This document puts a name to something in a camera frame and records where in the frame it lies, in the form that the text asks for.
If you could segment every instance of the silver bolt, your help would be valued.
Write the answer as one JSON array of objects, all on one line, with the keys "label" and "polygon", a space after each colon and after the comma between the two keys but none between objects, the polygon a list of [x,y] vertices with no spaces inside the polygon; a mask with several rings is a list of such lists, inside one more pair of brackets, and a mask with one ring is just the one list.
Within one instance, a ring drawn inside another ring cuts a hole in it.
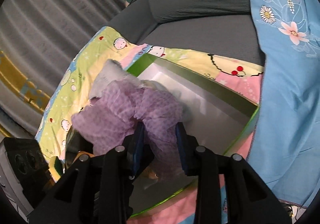
[{"label": "silver bolt", "polygon": [[242,156],[241,155],[238,155],[238,154],[234,154],[232,156],[232,159],[235,160],[235,161],[241,161],[242,160]]},{"label": "silver bolt", "polygon": [[81,162],[87,161],[89,159],[89,156],[87,154],[83,154],[81,156],[79,156],[79,160]]},{"label": "silver bolt", "polygon": [[199,153],[203,153],[205,151],[205,147],[203,146],[197,146],[196,147],[196,151],[199,152]]},{"label": "silver bolt", "polygon": [[117,146],[117,147],[115,148],[115,150],[116,150],[118,153],[120,153],[120,152],[123,152],[123,151],[125,150],[125,147],[124,147],[124,146]]}]

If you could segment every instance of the curtain fold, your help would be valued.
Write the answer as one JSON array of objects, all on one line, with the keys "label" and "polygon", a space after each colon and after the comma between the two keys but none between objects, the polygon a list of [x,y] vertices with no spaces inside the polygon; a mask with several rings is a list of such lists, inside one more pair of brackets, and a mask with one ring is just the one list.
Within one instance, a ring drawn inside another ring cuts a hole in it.
[{"label": "curtain fold", "polygon": [[[34,135],[71,60],[124,3],[4,0],[0,7],[0,107],[4,112],[0,125],[10,128],[13,136],[25,134],[20,130]],[[10,118],[15,124],[9,127],[6,119]]]}]

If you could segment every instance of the pink flower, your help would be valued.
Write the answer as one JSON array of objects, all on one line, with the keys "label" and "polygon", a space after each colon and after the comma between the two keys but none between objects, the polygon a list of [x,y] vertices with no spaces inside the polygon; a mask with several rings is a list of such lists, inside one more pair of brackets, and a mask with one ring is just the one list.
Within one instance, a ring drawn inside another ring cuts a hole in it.
[{"label": "pink flower", "polygon": [[278,28],[281,33],[290,36],[290,40],[297,46],[300,41],[308,42],[309,39],[303,38],[306,36],[305,33],[298,32],[298,27],[295,22],[291,22],[291,26],[284,22],[281,22],[284,29]]}]

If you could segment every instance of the blue floral fabric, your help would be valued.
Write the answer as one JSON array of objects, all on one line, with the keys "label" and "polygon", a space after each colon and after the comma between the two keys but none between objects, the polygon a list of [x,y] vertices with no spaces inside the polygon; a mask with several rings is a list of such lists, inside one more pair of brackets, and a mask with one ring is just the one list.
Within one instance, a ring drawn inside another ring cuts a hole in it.
[{"label": "blue floral fabric", "polygon": [[248,162],[279,199],[308,206],[320,188],[320,3],[250,1],[266,64]]}]

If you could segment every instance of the purple mesh fabric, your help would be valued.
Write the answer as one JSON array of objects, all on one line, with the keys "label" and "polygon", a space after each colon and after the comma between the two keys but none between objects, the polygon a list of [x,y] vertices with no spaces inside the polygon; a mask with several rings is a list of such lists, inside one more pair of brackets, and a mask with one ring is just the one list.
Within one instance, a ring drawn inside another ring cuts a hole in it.
[{"label": "purple mesh fabric", "polygon": [[133,134],[138,120],[145,124],[155,160],[151,168],[159,180],[182,172],[175,137],[175,125],[181,120],[182,106],[167,91],[139,88],[127,80],[113,81],[103,96],[72,116],[72,125],[93,144],[93,153],[103,155]]}]

